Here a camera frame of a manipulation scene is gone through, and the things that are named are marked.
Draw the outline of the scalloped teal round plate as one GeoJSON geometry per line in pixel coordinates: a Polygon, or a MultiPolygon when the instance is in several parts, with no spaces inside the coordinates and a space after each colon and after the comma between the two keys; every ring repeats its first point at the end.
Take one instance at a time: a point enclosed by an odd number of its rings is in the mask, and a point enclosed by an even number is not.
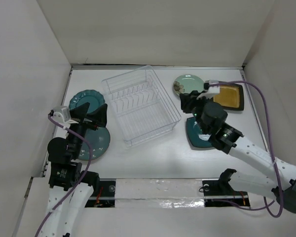
{"type": "Polygon", "coordinates": [[[92,113],[105,104],[104,96],[96,90],[84,90],[78,92],[69,102],[69,109],[75,109],[85,103],[89,103],[88,113],[92,113]]]}

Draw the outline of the light green floral round plate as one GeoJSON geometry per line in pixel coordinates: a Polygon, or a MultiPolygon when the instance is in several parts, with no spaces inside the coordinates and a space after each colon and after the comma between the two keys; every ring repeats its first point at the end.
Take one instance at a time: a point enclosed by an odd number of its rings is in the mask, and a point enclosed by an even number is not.
{"type": "Polygon", "coordinates": [[[204,81],[195,75],[181,75],[174,80],[173,89],[177,95],[181,93],[190,94],[194,90],[202,92],[204,89],[204,81]]]}

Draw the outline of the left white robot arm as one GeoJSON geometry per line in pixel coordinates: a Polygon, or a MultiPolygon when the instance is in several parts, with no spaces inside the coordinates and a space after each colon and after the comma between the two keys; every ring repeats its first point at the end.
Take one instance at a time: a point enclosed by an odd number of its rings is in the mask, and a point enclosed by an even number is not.
{"type": "Polygon", "coordinates": [[[84,103],[74,109],[55,107],[48,120],[67,132],[67,136],[55,137],[47,146],[51,165],[49,196],[46,215],[39,225],[37,237],[71,237],[91,196],[100,191],[100,178],[89,171],[93,147],[85,138],[88,130],[107,125],[107,104],[89,113],[90,104],[84,103]]]}

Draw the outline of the dark teal floral round plate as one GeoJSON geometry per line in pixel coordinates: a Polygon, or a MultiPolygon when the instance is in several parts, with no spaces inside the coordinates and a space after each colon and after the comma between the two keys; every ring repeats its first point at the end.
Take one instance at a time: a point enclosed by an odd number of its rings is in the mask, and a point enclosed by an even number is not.
{"type": "MultiPolygon", "coordinates": [[[[96,160],[109,148],[111,135],[106,127],[99,127],[97,130],[88,129],[85,139],[92,147],[92,160],[96,160]]],[[[89,148],[85,142],[82,144],[78,159],[83,161],[89,160],[89,148]]]]}

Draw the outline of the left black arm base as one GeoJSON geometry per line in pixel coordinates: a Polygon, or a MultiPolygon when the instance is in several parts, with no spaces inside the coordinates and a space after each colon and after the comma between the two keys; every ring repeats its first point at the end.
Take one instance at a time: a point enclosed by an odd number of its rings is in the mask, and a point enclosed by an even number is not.
{"type": "Polygon", "coordinates": [[[115,207],[115,179],[101,179],[99,188],[94,191],[87,201],[86,208],[111,208],[115,207]]]}

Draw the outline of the dark teal square plate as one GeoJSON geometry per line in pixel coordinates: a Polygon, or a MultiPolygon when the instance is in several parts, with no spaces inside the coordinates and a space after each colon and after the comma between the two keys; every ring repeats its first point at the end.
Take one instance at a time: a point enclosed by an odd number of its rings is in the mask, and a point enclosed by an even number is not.
{"type": "Polygon", "coordinates": [[[203,134],[203,131],[198,126],[194,117],[189,117],[185,122],[185,131],[189,144],[193,150],[211,150],[214,147],[211,145],[208,134],[203,134]]]}

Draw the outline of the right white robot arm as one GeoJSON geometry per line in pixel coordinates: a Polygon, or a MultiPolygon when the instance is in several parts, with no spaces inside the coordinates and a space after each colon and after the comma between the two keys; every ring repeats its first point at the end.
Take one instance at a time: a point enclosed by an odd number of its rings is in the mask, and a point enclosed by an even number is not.
{"type": "Polygon", "coordinates": [[[235,169],[225,170],[218,181],[219,191],[245,191],[272,199],[280,206],[296,214],[296,166],[273,158],[245,137],[242,132],[225,122],[227,112],[222,106],[201,95],[198,91],[180,95],[181,109],[193,114],[203,133],[209,135],[209,143],[217,150],[250,165],[260,173],[251,177],[235,169]]]}

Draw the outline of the black yellow square plate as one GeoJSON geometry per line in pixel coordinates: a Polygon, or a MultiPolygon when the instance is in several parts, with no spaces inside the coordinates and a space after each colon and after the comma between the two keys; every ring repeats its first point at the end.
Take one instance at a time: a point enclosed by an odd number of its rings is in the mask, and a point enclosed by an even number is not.
{"type": "Polygon", "coordinates": [[[213,97],[213,101],[223,106],[226,110],[244,110],[244,91],[239,84],[220,85],[220,93],[213,97]]]}

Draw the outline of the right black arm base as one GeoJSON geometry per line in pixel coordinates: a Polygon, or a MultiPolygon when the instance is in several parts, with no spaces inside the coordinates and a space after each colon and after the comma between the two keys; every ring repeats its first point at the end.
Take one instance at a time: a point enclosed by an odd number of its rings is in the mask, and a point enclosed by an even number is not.
{"type": "Polygon", "coordinates": [[[250,207],[248,193],[235,191],[229,185],[235,172],[234,169],[226,169],[218,179],[202,180],[198,191],[204,196],[205,207],[228,207],[233,203],[240,207],[250,207]]]}

